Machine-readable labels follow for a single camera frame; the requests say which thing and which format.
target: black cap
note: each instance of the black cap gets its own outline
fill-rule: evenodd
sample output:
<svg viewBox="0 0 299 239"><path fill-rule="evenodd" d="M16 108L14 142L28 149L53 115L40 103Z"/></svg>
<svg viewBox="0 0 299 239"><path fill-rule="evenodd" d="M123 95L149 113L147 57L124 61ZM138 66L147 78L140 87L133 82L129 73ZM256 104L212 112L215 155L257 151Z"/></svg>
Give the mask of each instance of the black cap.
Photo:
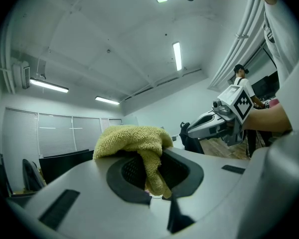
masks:
<svg viewBox="0 0 299 239"><path fill-rule="evenodd" d="M238 73L239 69L242 69L242 70L245 71L245 67L243 67L242 65L238 64L238 65L235 65L235 67L234 67L235 74Z"/></svg>

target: computer monitor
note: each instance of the computer monitor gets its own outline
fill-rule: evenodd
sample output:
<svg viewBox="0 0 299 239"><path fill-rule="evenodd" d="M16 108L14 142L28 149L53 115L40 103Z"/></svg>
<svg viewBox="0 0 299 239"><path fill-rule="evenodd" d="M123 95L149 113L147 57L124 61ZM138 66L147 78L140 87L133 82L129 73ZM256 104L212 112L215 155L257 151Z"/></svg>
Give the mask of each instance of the computer monitor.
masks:
<svg viewBox="0 0 299 239"><path fill-rule="evenodd" d="M86 151L66 156L40 158L39 162L46 184L49 184L74 166L92 160L93 152Z"/></svg>
<svg viewBox="0 0 299 239"><path fill-rule="evenodd" d="M67 156L67 155L72 155L72 154L84 153L84 152L87 152L87 151L89 151L89 149L79 150L79 151L70 152L70 153L61 154L61 155L48 156L48 157L43 157L43 158L49 158L49 157L62 157L62 156Z"/></svg>

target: white curtain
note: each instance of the white curtain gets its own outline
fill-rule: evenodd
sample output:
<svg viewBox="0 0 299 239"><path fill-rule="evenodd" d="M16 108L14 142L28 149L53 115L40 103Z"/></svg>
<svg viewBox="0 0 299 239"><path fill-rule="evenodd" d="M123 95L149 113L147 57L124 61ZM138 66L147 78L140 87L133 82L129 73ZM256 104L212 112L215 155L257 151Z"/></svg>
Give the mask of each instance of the white curtain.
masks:
<svg viewBox="0 0 299 239"><path fill-rule="evenodd" d="M38 116L6 109L2 129L2 150L5 170L13 191L24 188L22 160L33 161L38 167Z"/></svg>
<svg viewBox="0 0 299 239"><path fill-rule="evenodd" d="M102 133L100 119L74 117L73 128L77 150L94 150Z"/></svg>
<svg viewBox="0 0 299 239"><path fill-rule="evenodd" d="M112 125L122 125L122 120L120 119L109 119L110 126Z"/></svg>
<svg viewBox="0 0 299 239"><path fill-rule="evenodd" d="M75 152L72 117L39 114L40 155L55 156Z"/></svg>

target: yellow towel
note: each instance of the yellow towel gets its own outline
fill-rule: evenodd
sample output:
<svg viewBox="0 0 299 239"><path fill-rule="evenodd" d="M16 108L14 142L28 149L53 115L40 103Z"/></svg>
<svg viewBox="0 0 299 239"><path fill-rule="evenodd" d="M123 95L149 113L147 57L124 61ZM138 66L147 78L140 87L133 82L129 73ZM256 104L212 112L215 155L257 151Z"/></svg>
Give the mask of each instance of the yellow towel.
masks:
<svg viewBox="0 0 299 239"><path fill-rule="evenodd" d="M171 196L171 191L162 178L158 167L162 147L172 147L169 134L154 126L119 125L107 128L100 136L94 150L93 159L113 155L119 150L136 151L141 155L147 174L146 187L156 196Z"/></svg>

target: white t-shirt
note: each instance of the white t-shirt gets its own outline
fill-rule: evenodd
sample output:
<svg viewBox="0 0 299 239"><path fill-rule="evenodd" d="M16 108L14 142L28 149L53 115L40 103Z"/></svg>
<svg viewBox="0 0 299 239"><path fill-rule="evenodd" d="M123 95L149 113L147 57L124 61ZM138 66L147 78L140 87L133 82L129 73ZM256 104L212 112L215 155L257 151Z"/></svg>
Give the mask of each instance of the white t-shirt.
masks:
<svg viewBox="0 0 299 239"><path fill-rule="evenodd" d="M293 130L299 130L299 25L282 0L265 3L265 39L277 66L280 89L276 93ZM270 41L270 32L274 43Z"/></svg>
<svg viewBox="0 0 299 239"><path fill-rule="evenodd" d="M241 77L237 77L234 81L234 85L243 86L249 97L253 97L255 95L255 92L250 84L250 82L247 79L242 79L240 83L238 84L239 79Z"/></svg>
<svg viewBox="0 0 299 239"><path fill-rule="evenodd" d="M282 0L277 0L275 5L265 2L265 8L265 39L277 66L281 87L299 61L299 25Z"/></svg>

